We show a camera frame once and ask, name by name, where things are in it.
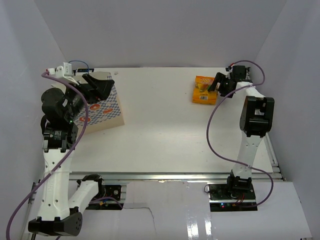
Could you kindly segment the blue checkered paper bag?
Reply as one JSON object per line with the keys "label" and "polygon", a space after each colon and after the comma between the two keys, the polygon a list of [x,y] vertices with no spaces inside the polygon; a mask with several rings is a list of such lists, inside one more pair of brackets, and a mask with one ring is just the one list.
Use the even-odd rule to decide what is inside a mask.
{"label": "blue checkered paper bag", "polygon": [[[80,69],[73,77],[80,83],[86,83],[81,77],[84,73],[80,73]],[[90,72],[90,75],[98,80],[113,80],[110,72],[94,71]],[[66,87],[61,83],[53,83],[52,87],[59,88],[66,91]],[[85,122],[85,108],[74,119],[74,123],[79,128],[78,135],[80,134]],[[114,84],[109,97],[106,100],[102,100],[98,103],[88,104],[88,123],[84,134],[90,134],[98,131],[103,131],[110,128],[123,126],[125,124],[124,117],[121,109],[120,99]]]}

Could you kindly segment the orange gummy candy bag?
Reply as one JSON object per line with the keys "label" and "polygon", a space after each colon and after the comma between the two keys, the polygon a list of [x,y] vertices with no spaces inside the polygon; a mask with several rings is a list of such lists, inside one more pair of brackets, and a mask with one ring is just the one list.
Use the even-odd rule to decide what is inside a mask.
{"label": "orange gummy candy bag", "polygon": [[214,91],[209,91],[213,84],[214,77],[197,75],[194,81],[192,93],[192,103],[202,105],[215,105],[218,94]]}

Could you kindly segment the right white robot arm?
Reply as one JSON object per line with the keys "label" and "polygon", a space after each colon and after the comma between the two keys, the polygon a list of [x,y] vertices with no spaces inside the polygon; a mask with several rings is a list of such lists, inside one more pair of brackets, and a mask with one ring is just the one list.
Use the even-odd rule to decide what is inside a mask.
{"label": "right white robot arm", "polygon": [[241,144],[226,183],[226,195],[236,200],[252,186],[252,167],[258,147],[272,128],[275,100],[261,94],[247,78],[249,68],[230,65],[227,75],[218,72],[208,89],[217,89],[221,97],[232,98],[236,90],[244,90],[245,99],[239,120]]}

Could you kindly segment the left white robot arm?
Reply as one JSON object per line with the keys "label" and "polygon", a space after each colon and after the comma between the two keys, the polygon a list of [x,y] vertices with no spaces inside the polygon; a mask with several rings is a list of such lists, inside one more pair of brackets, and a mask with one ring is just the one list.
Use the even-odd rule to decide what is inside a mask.
{"label": "left white robot arm", "polygon": [[76,145],[84,131],[79,132],[76,117],[84,110],[84,121],[89,121],[89,105],[107,100],[115,82],[100,80],[88,73],[84,83],[73,80],[66,90],[53,87],[41,96],[41,130],[44,156],[43,195],[37,217],[28,223],[28,231],[43,236],[78,236],[83,213],[90,203],[105,196],[106,187],[98,174],[78,180],[78,188],[71,198],[69,193],[70,168]]}

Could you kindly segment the aluminium frame rail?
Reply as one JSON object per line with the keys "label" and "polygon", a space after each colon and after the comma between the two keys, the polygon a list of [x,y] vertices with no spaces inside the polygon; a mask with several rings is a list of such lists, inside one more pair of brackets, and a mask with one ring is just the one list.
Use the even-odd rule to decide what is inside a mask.
{"label": "aluminium frame rail", "polygon": [[[120,172],[103,172],[97,173],[105,181],[219,181],[226,180],[229,173],[120,173]],[[70,180],[79,180],[89,175],[88,172],[72,172],[69,174]],[[282,181],[283,177],[280,172],[270,173],[273,180]],[[253,173],[252,180],[270,180],[264,173]]]}

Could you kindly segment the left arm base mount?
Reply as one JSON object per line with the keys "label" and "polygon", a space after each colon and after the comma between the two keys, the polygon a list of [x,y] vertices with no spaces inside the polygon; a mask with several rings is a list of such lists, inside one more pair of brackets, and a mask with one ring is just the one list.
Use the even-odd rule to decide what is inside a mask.
{"label": "left arm base mount", "polygon": [[90,204],[106,204],[107,202],[119,202],[121,200],[122,186],[121,185],[103,185],[102,195],[95,196]]}

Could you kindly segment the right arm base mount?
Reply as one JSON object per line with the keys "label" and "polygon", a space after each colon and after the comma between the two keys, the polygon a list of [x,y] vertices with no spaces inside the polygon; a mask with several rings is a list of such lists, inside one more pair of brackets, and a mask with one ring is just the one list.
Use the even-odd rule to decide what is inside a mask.
{"label": "right arm base mount", "polygon": [[208,194],[212,213],[258,210],[251,178],[242,179],[230,175],[226,183],[206,184],[203,190]]}

